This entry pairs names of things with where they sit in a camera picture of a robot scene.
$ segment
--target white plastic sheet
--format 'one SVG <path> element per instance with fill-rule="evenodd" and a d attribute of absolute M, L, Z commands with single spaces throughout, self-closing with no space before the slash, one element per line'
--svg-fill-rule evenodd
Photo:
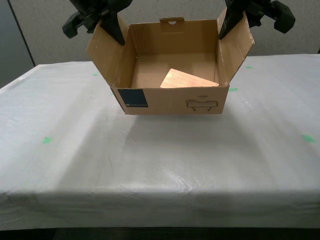
<path fill-rule="evenodd" d="M 320 57 L 248 57 L 222 115 L 124 115 L 91 62 L 0 90 L 0 230 L 320 227 Z"/>

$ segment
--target green marker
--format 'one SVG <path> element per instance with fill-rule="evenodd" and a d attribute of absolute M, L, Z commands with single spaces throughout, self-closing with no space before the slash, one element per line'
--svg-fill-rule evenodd
<path fill-rule="evenodd" d="M 52 141 L 52 137 L 45 137 L 42 141 L 43 144 L 49 144 Z"/>
<path fill-rule="evenodd" d="M 302 138 L 308 143 L 316 143 L 317 141 L 310 135 L 302 135 Z"/>

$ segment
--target open cardboard box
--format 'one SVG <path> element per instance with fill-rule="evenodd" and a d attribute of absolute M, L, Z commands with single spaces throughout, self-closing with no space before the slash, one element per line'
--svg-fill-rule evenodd
<path fill-rule="evenodd" d="M 247 17 L 222 39 L 217 20 L 164 18 L 119 24 L 121 46 L 98 24 L 87 52 L 125 114 L 221 114 L 229 84 L 254 44 Z M 161 88 L 170 69 L 216 82 L 214 87 Z"/>

